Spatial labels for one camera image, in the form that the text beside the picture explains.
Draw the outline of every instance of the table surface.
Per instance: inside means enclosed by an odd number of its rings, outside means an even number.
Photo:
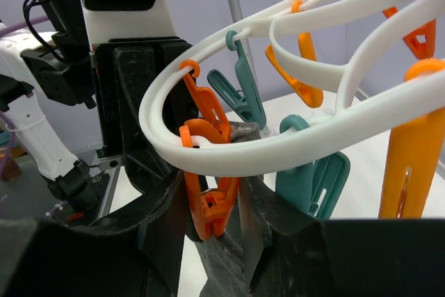
[[[320,115],[325,112],[325,109],[334,109],[335,97],[335,94],[325,92],[323,105],[318,109],[308,108],[296,94],[264,102],[268,126],[277,134],[280,122],[286,116],[296,114],[306,118],[311,115]],[[228,113],[227,117],[232,121],[240,121],[234,112]],[[377,218],[388,140],[389,131],[386,131],[342,150],[351,162],[350,175],[332,218]],[[265,175],[265,183],[271,189],[275,189],[275,173]],[[111,211],[123,207],[139,195],[140,193],[130,185],[128,177],[122,169],[111,204]],[[445,180],[436,173],[423,217],[445,217],[444,203]],[[179,296],[199,296],[206,280],[207,276],[196,248],[186,238],[179,279]]]

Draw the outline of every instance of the fabric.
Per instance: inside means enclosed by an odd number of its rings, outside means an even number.
[[[232,143],[261,139],[257,123],[231,122]],[[246,297],[244,280],[243,247],[238,203],[235,204],[225,233],[206,241],[197,241],[193,228],[188,228],[188,237],[196,241],[207,282],[200,297]]]

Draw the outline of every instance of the green clothespin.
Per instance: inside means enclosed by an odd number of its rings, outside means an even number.
[[[252,69],[245,56],[243,45],[240,40],[234,42],[236,34],[236,31],[228,31],[225,42],[229,50],[236,51],[238,54],[235,73],[243,91],[243,96],[217,70],[209,72],[207,81],[244,122],[256,122],[260,129],[264,129],[266,126],[266,113],[264,112]]]
[[[300,116],[283,119],[280,133],[294,127],[298,131],[309,127]],[[329,219],[334,211],[350,172],[348,157],[337,152],[315,163],[277,173],[275,192],[295,208],[317,219]]]

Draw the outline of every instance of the clothespin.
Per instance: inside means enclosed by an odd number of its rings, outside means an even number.
[[[397,12],[397,8],[391,7],[384,10],[383,14],[388,19]],[[425,36],[425,42],[419,42],[418,36],[421,35]],[[403,38],[403,42],[405,42],[412,54],[419,60],[434,57],[436,48],[436,20],[430,21],[406,35]]]
[[[291,127],[300,131],[309,125],[300,116],[290,115],[281,122],[280,133]],[[277,172],[275,192],[300,211],[318,219],[329,219],[349,172],[348,157],[337,152],[316,163]],[[318,204],[324,191],[326,194]]]
[[[210,88],[196,86],[193,78],[196,79],[199,77],[201,73],[200,65],[192,59],[187,59],[181,64],[180,68],[184,69],[188,66],[192,68],[193,74],[186,74],[183,80],[186,83],[193,101],[200,110],[202,117],[210,123],[210,125],[214,127],[228,143],[230,141],[232,128],[230,127],[224,109],[218,101],[215,93]]]
[[[295,0],[292,4],[292,13],[299,12],[299,7],[302,4],[301,0]],[[316,54],[314,43],[312,42],[311,33],[302,33],[298,36],[298,47],[303,58],[311,61],[316,61]],[[278,64],[275,54],[273,53],[272,45],[268,45],[266,49],[266,57],[283,79],[292,87],[300,99],[311,108],[318,108],[323,103],[323,91],[306,85],[297,79],[288,75],[284,69]]]
[[[212,143],[228,143],[205,120],[189,120],[179,128],[182,145],[193,147],[191,136],[203,136]],[[184,172],[188,203],[197,234],[206,240],[214,234],[221,236],[234,207],[240,180],[238,177],[221,177],[217,189],[201,192],[196,174]]]
[[[231,51],[236,51],[238,54],[235,73],[240,83],[243,96],[241,96],[227,78],[217,70],[209,72],[207,81],[244,122],[256,122],[260,129],[264,129],[266,126],[266,113],[264,112],[263,103],[259,96],[252,69],[245,56],[243,45],[240,40],[234,41],[234,36],[237,34],[235,31],[228,31],[225,41],[227,48]]]
[[[414,64],[405,81],[445,69],[445,62]],[[420,218],[445,138],[445,108],[391,130],[379,218]]]

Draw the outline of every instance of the purple cable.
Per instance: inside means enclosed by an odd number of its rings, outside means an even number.
[[[31,19],[31,23],[34,26],[35,24],[41,24],[42,22],[48,21],[48,17],[46,15],[43,15],[41,17],[35,17]],[[19,29],[27,28],[26,22],[20,22],[19,24],[13,24],[12,26],[7,26],[5,29],[0,30],[0,38],[14,33],[15,31],[18,31]]]
[[[36,24],[41,24],[43,22],[48,21],[49,18],[46,15],[43,15],[41,17],[35,17],[31,19],[31,24],[34,26]],[[13,24],[12,26],[7,26],[5,29],[0,30],[0,38],[14,33],[15,31],[18,31],[19,29],[25,29],[27,27],[26,22],[20,22],[19,24]]]
[[[0,111],[0,118],[3,121],[5,121],[5,123],[6,123],[6,125],[8,126],[9,129],[15,129],[13,121],[11,121],[10,118],[3,113],[3,111]],[[0,175],[3,174],[3,170],[6,167],[6,162],[8,161],[9,156],[11,155],[11,151],[13,149],[14,142],[15,142],[15,132],[11,132],[10,133],[9,142],[8,142],[8,146],[6,148],[6,153],[5,153],[5,155],[3,156],[3,158],[0,161]]]

